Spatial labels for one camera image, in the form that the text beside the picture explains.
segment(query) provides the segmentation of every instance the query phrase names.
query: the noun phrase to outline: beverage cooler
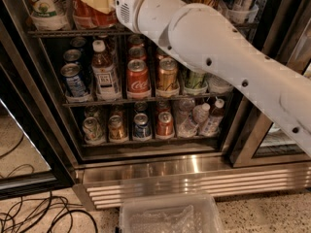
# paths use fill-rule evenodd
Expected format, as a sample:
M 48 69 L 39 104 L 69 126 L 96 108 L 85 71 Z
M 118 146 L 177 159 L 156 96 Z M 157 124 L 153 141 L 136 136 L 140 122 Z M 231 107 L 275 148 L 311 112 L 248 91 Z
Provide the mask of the beverage cooler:
M 101 210 L 159 194 L 310 186 L 307 154 L 229 83 L 190 72 L 113 13 L 85 18 L 79 0 L 63 0 L 59 28 L 29 1 L 1 0 L 1 100 L 49 168 L 1 179 L 1 197 L 71 186 Z M 258 50 L 309 77 L 310 0 L 256 0 L 242 19 L 231 0 L 185 1 L 214 6 Z M 114 66 L 108 76 L 104 65 Z

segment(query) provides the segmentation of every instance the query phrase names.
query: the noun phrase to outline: tangled cable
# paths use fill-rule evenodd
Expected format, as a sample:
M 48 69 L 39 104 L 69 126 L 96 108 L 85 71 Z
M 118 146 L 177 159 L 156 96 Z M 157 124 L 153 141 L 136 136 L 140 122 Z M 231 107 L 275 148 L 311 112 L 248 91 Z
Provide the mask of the tangled cable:
M 34 202 L 34 201 L 41 201 L 40 204 L 32 210 L 29 215 L 26 216 L 26 218 L 22 222 L 16 222 L 16 218 L 18 217 L 18 214 L 20 213 L 22 209 L 22 205 L 26 202 Z M 52 230 L 54 227 L 66 216 L 70 217 L 70 226 L 68 229 L 68 233 L 71 232 L 72 227 L 74 225 L 74 220 L 72 217 L 72 214 L 84 214 L 87 215 L 88 218 L 91 220 L 93 226 L 94 226 L 94 232 L 98 232 L 96 221 L 94 220 L 93 216 L 82 210 L 82 209 L 70 209 L 70 208 L 79 208 L 82 207 L 82 205 L 78 204 L 70 204 L 68 202 L 68 199 L 63 196 L 53 196 L 50 192 L 50 196 L 48 198 L 42 198 L 42 199 L 23 199 L 20 197 L 20 201 L 15 203 L 11 209 L 7 213 L 0 213 L 0 226 L 1 226 L 1 233 L 23 233 L 28 232 L 32 227 L 38 224 L 38 222 L 44 218 L 44 216 L 47 214 L 49 210 L 52 209 L 60 209 L 58 214 L 54 217 L 52 220 L 52 223 L 47 230 L 47 233 L 52 233 Z

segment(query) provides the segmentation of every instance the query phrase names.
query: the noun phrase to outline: bottle cap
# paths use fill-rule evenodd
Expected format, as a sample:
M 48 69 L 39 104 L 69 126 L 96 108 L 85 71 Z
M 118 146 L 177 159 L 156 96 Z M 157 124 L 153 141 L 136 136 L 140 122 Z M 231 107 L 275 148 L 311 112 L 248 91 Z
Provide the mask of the bottle cap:
M 222 108 L 225 104 L 225 101 L 223 99 L 217 99 L 216 102 L 215 102 L 215 106 L 217 108 Z
M 106 49 L 105 43 L 102 40 L 96 40 L 93 42 L 94 51 L 100 52 Z
M 202 104 L 202 109 L 205 112 L 208 112 L 210 110 L 211 106 L 207 103 Z

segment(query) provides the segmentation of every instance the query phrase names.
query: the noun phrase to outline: speckled floor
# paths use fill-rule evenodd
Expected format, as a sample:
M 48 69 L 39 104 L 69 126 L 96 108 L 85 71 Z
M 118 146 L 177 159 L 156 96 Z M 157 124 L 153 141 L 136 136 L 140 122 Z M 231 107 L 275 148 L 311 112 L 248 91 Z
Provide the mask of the speckled floor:
M 79 203 L 72 189 L 53 192 L 68 198 L 71 203 Z M 26 198 L 46 198 L 48 193 L 28 196 Z M 19 199 L 0 201 L 0 213 L 6 213 Z M 217 206 L 223 222 L 225 233 L 249 232 L 311 232 L 311 192 L 308 190 L 282 191 L 243 196 L 217 198 Z M 25 203 L 16 221 L 22 220 L 39 202 Z M 52 223 L 59 209 L 50 210 L 43 219 L 28 232 L 43 233 Z M 90 212 L 94 217 L 98 232 L 115 233 L 119 222 L 119 210 L 109 209 Z M 91 220 L 81 214 L 73 215 L 74 233 L 95 232 Z M 56 233 L 67 232 L 69 217 L 65 217 L 53 230 Z

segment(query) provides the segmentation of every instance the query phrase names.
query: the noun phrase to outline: screw hole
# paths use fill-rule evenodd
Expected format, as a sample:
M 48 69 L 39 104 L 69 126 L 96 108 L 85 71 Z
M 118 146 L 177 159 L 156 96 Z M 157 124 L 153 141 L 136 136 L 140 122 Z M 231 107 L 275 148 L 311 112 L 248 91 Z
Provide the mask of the screw hole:
M 299 132 L 299 128 L 298 128 L 298 127 L 296 127 L 296 128 L 293 129 L 293 133 L 294 133 L 294 134 L 296 134 L 296 133 L 298 133 L 298 132 Z
M 211 66 L 212 65 L 212 59 L 207 58 L 206 59 L 206 65 Z
M 246 87 L 246 86 L 248 86 L 248 85 L 249 85 L 249 82 L 248 82 L 247 80 L 245 80 L 245 81 L 242 82 L 242 86 L 243 86 L 243 87 Z

